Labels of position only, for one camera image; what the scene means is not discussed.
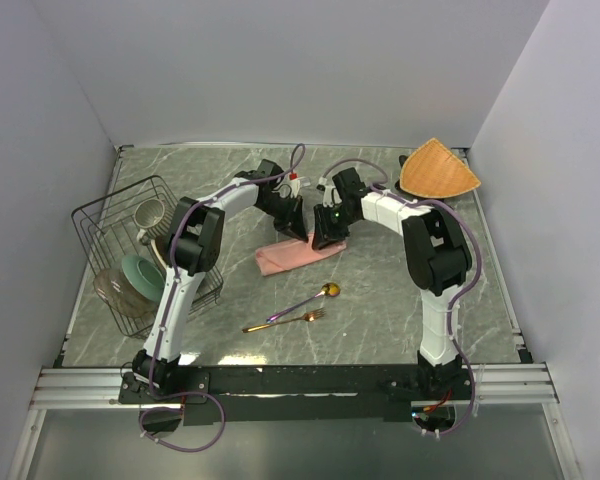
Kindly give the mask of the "rose gold fork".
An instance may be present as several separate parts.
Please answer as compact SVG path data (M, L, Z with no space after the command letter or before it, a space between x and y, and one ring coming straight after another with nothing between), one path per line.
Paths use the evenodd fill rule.
M272 323L267 323L267 324L245 327L242 329L242 332L245 334L254 333L257 331L261 331L261 330L265 330L265 329L269 329L269 328L273 328L276 326L285 325L285 324L289 324L289 323L293 323L293 322L298 322L298 321L314 322L320 318L323 318L324 316L325 316L325 309L319 308L316 310L306 312L305 314L303 314L299 317L294 317L294 318L290 318L290 319L286 319L286 320L274 321Z

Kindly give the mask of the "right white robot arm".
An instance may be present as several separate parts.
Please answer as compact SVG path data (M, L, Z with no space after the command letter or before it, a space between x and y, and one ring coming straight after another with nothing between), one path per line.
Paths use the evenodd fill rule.
M406 265L419 288L422 339L417 352L417 388L437 399L448 391L475 395L475 377L459 346L460 298L475 286L482 258L473 233L455 211L437 200L408 201L388 189L366 185L355 168L321 177L323 201L314 207L312 248L346 239L358 221L381 225L403 240Z

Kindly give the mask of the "pink satin napkin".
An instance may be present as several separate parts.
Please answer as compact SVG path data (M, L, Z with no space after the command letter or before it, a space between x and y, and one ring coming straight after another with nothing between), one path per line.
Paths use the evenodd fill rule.
M347 248L345 241L314 250L311 242L291 239L261 247L255 251L255 261L263 276L295 270L339 254Z

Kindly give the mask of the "gold spoon with purple handle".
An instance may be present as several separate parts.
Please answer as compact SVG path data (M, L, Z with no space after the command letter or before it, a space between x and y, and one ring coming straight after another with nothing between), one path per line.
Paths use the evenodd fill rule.
M294 305L291 305L291 306L269 316L266 319L266 323L270 324L270 323L276 322L281 317L291 313L292 311L298 309L299 307L304 306L320 297L334 298L334 297L339 296L340 293L341 293L341 287L337 283L335 283L335 282L325 283L317 293L313 294L312 296L308 297L307 299L302 300Z

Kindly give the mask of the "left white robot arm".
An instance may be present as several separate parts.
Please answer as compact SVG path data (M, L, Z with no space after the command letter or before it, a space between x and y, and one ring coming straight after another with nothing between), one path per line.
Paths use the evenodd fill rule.
M179 200L167 234L166 285L149 336L132 361L135 379L153 400L165 402L177 393L183 329L200 284L218 260L225 221L255 207L284 234L308 241L298 190L279 193L298 165L293 161L284 170L263 160L210 195Z

